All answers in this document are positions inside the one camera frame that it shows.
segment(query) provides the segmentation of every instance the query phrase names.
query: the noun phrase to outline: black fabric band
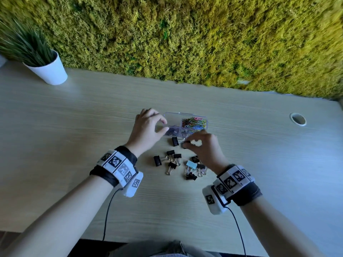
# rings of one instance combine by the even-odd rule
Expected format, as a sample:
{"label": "black fabric band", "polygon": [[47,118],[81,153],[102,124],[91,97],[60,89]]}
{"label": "black fabric band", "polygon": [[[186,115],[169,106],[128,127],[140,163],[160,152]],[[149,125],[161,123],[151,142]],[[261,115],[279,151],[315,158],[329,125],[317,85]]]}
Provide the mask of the black fabric band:
{"label": "black fabric band", "polygon": [[220,174],[217,176],[217,178],[219,178],[221,175],[223,175],[225,172],[227,172],[230,168],[232,168],[232,167],[234,167],[234,166],[236,166],[236,165],[235,165],[235,164],[230,164],[229,166],[227,166],[226,169],[223,170],[223,172],[220,173]]}
{"label": "black fabric band", "polygon": [[102,177],[104,180],[108,181],[113,187],[119,184],[119,181],[114,177],[112,173],[103,167],[96,165],[94,169],[91,170],[89,175],[96,175]]}
{"label": "black fabric band", "polygon": [[239,190],[236,194],[229,197],[227,201],[229,199],[232,199],[233,202],[235,202],[236,205],[240,207],[253,201],[255,198],[258,198],[259,196],[262,196],[261,190],[255,184],[255,182],[251,182],[245,187],[243,187],[241,190]]}
{"label": "black fabric band", "polygon": [[115,148],[115,150],[124,155],[132,163],[132,165],[136,165],[137,157],[128,148],[125,146],[119,146]]}

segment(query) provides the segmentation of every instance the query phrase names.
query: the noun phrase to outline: forearm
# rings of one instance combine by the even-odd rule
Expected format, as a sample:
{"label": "forearm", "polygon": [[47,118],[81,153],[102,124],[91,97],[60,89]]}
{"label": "forearm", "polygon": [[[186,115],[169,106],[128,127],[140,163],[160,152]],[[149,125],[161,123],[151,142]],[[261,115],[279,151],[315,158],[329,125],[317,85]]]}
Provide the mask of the forearm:
{"label": "forearm", "polygon": [[263,196],[240,208],[270,257],[324,256],[309,238]]}
{"label": "forearm", "polygon": [[32,223],[3,256],[67,256],[113,186],[90,175]]}

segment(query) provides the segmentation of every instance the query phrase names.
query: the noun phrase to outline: finger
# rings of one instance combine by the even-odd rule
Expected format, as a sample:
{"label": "finger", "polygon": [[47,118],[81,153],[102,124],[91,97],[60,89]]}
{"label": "finger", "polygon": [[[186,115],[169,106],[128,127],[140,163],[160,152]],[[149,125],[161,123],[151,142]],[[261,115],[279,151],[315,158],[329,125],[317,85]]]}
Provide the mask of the finger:
{"label": "finger", "polygon": [[155,123],[161,121],[163,124],[167,124],[167,119],[165,119],[160,113],[151,117]]}
{"label": "finger", "polygon": [[169,127],[163,127],[157,134],[160,138],[162,138],[163,135],[166,134],[166,132],[169,130]]}
{"label": "finger", "polygon": [[146,112],[146,109],[143,108],[142,111],[141,111],[141,115],[143,115],[145,112]]}
{"label": "finger", "polygon": [[146,113],[145,113],[145,116],[147,117],[150,117],[150,116],[153,116],[155,114],[159,114],[159,112],[157,112],[155,109],[153,108],[150,108]]}
{"label": "finger", "polygon": [[198,154],[197,151],[198,151],[199,147],[195,146],[194,144],[191,144],[190,142],[183,142],[182,147],[185,149],[189,149],[189,150],[193,151],[195,154]]}
{"label": "finger", "polygon": [[191,140],[198,141],[198,140],[201,140],[201,138],[203,137],[204,134],[207,134],[207,131],[203,129],[203,130],[201,130],[201,131],[199,131],[199,132],[196,132],[196,133],[192,134],[191,136],[188,136],[188,137],[186,138],[186,140],[189,140],[189,141],[191,141]]}

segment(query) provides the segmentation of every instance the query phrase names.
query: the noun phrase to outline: desk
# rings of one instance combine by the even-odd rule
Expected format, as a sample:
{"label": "desk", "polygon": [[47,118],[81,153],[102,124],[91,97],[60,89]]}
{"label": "desk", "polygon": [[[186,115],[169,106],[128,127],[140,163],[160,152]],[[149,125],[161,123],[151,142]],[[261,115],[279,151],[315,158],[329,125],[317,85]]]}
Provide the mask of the desk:
{"label": "desk", "polygon": [[[339,103],[156,79],[67,69],[49,86],[19,63],[0,69],[0,230],[22,232],[88,176],[110,148],[126,142],[142,108],[208,117],[224,154],[255,177],[264,196],[328,256],[343,255],[343,113]],[[306,117],[300,127],[292,112]],[[162,138],[138,160],[135,197],[115,196],[106,240],[179,239],[208,251],[242,254],[229,212],[211,215],[201,190],[209,173],[185,181],[153,156],[175,149]],[[110,197],[83,238],[100,240]],[[267,256],[240,209],[231,204],[247,254]]]}

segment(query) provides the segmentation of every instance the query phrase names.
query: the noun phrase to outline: desk hole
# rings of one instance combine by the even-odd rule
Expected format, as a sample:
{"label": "desk hole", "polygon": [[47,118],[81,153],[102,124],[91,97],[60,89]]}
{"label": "desk hole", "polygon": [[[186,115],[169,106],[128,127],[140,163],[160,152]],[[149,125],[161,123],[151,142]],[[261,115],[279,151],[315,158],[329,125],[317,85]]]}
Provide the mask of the desk hole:
{"label": "desk hole", "polygon": [[305,126],[306,125],[306,119],[301,114],[298,113],[291,113],[289,115],[289,118],[292,120],[293,123],[299,126]]}

